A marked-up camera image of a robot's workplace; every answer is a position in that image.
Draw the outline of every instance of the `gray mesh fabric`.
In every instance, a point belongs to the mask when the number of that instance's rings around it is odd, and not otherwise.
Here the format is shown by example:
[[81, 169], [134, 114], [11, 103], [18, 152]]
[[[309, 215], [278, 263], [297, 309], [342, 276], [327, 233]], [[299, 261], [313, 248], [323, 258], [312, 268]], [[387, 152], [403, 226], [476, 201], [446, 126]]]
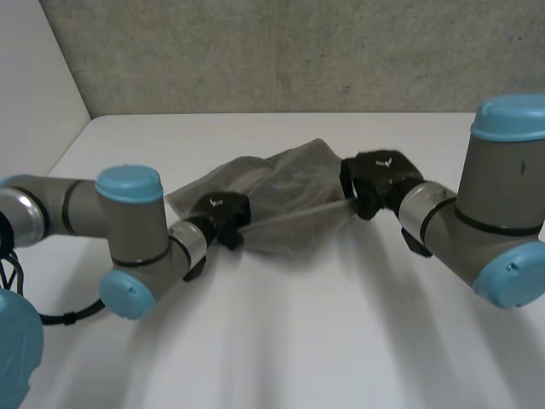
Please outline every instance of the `gray mesh fabric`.
[[246, 194], [252, 212], [252, 223], [240, 229], [246, 250], [310, 256], [354, 215], [340, 169], [341, 159], [317, 139], [271, 158], [236, 158], [166, 199], [184, 218], [206, 193]]

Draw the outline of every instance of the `black band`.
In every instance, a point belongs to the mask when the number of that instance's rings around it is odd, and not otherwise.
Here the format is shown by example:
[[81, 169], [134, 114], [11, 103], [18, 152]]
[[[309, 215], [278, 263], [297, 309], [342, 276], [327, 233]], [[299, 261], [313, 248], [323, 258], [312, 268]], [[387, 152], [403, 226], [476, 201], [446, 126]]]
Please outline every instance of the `black band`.
[[32, 201], [36, 204], [40, 212], [42, 213], [43, 217], [43, 236], [42, 239], [45, 239], [49, 235], [49, 229], [51, 227], [51, 221], [49, 220], [49, 213], [45, 205], [43, 204], [42, 200], [40, 200], [34, 193], [32, 193], [29, 190], [24, 189], [23, 187], [18, 186], [10, 186], [10, 188], [20, 191], [21, 193], [24, 193], [26, 196], [32, 199]]
[[150, 264], [153, 264], [153, 263], [158, 262], [159, 260], [161, 260], [167, 254], [169, 254], [169, 251], [170, 251], [170, 242], [169, 242], [169, 245], [167, 245], [167, 248], [164, 251], [162, 251], [161, 253], [159, 253], [155, 257], [148, 258], [147, 260], [141, 260], [139, 262], [122, 262], [121, 260], [116, 260], [115, 258], [112, 257], [112, 261], [115, 264], [117, 264], [119, 267], [133, 268], [133, 267], [149, 266]]
[[74, 228], [72, 227], [72, 224], [70, 223], [70, 217], [68, 215], [68, 207], [70, 205], [70, 197], [72, 196], [72, 193], [74, 193], [74, 190], [76, 190], [77, 185], [79, 185], [82, 181], [75, 181], [72, 185], [70, 185], [65, 193], [65, 198], [62, 202], [62, 210], [60, 211], [60, 217], [62, 218], [62, 224], [64, 224], [66, 231], [71, 234], [72, 236], [78, 236]]
[[464, 215], [457, 207], [454, 213], [460, 222], [464, 222], [468, 226], [476, 228], [477, 230], [485, 233], [499, 234], [501, 236], [510, 237], [525, 237], [535, 236], [542, 231], [542, 225], [535, 226], [533, 228], [500, 228], [498, 226], [491, 226], [490, 224], [478, 222], [471, 217]]
[[189, 266], [189, 268], [191, 268], [191, 254], [189, 254], [189, 250], [187, 249], [187, 247], [185, 247], [183, 245], [183, 243], [181, 241], [179, 241], [176, 237], [174, 236], [169, 236], [169, 239], [171, 239], [172, 241], [174, 241], [178, 246], [180, 246], [181, 250], [184, 252], [184, 254], [186, 255], [187, 257], [187, 265]]
[[456, 197], [443, 200], [441, 203], [437, 204], [424, 218], [424, 221], [422, 222], [422, 225], [420, 226], [420, 241], [423, 245], [426, 245], [426, 240], [424, 238], [426, 237], [426, 229], [427, 225], [431, 222], [435, 214], [443, 209], [446, 205], [450, 205], [452, 202], [456, 202]]
[[0, 211], [0, 259], [15, 248], [14, 229], [8, 218]]

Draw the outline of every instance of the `gray robot arm segment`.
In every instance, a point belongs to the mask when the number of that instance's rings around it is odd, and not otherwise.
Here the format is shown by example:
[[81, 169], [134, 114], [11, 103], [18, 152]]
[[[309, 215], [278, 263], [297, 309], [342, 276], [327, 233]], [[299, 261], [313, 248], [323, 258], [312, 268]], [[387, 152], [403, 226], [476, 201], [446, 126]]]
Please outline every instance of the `gray robot arm segment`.
[[213, 194], [225, 205], [209, 207], [219, 200], [204, 198], [168, 229], [163, 188], [151, 168], [111, 168], [96, 182], [16, 176], [0, 187], [0, 252], [52, 234], [107, 239], [113, 268], [100, 298], [117, 315], [138, 319], [175, 282], [200, 275], [212, 240], [236, 239], [237, 228], [250, 222], [248, 198]]
[[505, 95], [477, 111], [457, 196], [395, 151], [345, 159], [341, 184], [357, 195], [360, 217], [393, 210], [412, 251], [435, 255], [477, 294], [513, 308], [545, 293], [543, 158], [545, 95]]

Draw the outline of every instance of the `black cable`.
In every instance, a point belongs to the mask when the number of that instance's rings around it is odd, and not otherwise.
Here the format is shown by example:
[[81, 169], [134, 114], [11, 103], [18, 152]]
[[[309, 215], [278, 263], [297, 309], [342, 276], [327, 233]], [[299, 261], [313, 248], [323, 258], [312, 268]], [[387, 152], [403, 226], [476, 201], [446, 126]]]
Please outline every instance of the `black cable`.
[[[3, 288], [6, 290], [11, 290], [14, 279], [15, 277], [17, 277], [17, 293], [23, 296], [25, 273], [23, 272], [23, 267], [19, 263], [19, 258], [12, 251], [11, 253], [9, 253], [8, 256], [4, 258], [4, 260], [14, 267], [14, 271], [8, 281], [2, 263], [0, 262], [0, 274], [2, 275]], [[82, 309], [81, 311], [72, 311], [63, 315], [40, 314], [40, 319], [42, 320], [42, 325], [72, 325], [80, 320], [90, 317], [91, 315], [97, 314], [104, 307], [104, 303], [102, 302], [102, 300], [99, 299], [93, 302], [87, 308]]]
[[72, 325], [80, 320], [99, 313], [104, 308], [102, 300], [95, 301], [87, 308], [81, 311], [66, 313], [64, 315], [44, 315], [40, 314], [42, 325]]
[[[15, 254], [14, 251], [11, 251], [9, 253], [15, 260], [19, 261], [19, 258], [17, 257], [17, 255]], [[9, 277], [9, 282], [8, 282], [8, 289], [11, 288], [11, 286], [14, 284], [14, 281], [15, 281], [15, 277], [17, 276], [17, 270], [14, 270], [11, 272], [11, 276]]]
[[17, 272], [17, 294], [23, 296], [23, 285], [25, 284], [25, 274], [23, 272], [23, 267], [19, 264], [19, 260], [16, 257], [13, 257], [12, 254], [6, 256], [4, 260], [14, 266], [14, 269]]
[[0, 276], [2, 277], [2, 287], [8, 288], [8, 278], [6, 277], [6, 272], [3, 269], [3, 265], [0, 262]]

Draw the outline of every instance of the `light blue joint cap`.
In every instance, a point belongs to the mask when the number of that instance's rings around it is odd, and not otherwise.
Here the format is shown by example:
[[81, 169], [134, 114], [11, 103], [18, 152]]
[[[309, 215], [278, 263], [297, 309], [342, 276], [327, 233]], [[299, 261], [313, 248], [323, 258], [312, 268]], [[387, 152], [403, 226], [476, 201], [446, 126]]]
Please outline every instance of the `light blue joint cap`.
[[131, 204], [151, 203], [163, 198], [157, 171], [138, 164], [104, 170], [96, 179], [96, 191], [110, 200]]
[[17, 409], [43, 353], [40, 315], [24, 297], [0, 289], [0, 407]]
[[155, 306], [155, 297], [133, 275], [113, 269], [99, 284], [100, 299], [115, 315], [138, 320]]
[[545, 243], [533, 241], [502, 253], [483, 268], [473, 289], [499, 308], [536, 300], [545, 293]]
[[14, 175], [10, 177], [6, 177], [5, 179], [0, 179], [0, 187], [8, 185], [12, 180], [17, 179], [21, 176], [28, 176], [28, 175]]
[[484, 101], [471, 135], [493, 142], [545, 139], [545, 94], [502, 95]]

